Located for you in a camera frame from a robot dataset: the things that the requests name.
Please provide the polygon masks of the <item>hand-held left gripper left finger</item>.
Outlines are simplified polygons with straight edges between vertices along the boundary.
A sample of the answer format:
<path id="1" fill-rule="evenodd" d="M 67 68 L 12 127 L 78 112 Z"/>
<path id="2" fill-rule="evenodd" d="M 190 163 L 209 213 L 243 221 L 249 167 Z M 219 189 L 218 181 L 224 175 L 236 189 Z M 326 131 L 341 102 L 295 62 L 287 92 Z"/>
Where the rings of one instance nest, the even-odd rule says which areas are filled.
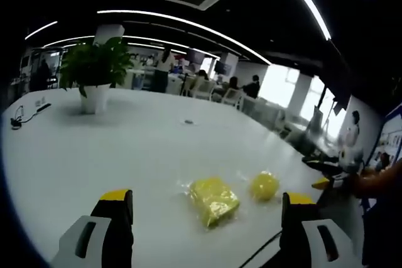
<path id="1" fill-rule="evenodd" d="M 61 237 L 52 267 L 131 267 L 133 191 L 103 194 Z"/>

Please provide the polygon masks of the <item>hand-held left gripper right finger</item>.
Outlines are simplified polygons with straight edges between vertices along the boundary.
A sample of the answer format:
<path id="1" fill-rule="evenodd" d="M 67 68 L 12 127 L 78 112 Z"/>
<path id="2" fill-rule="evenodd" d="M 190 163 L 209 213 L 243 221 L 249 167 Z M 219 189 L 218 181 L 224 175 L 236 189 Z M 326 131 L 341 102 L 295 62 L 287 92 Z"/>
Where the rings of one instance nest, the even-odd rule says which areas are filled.
<path id="1" fill-rule="evenodd" d="M 283 193 L 280 251 L 286 267 L 361 267 L 352 240 L 331 219 L 322 219 L 308 196 Z"/>

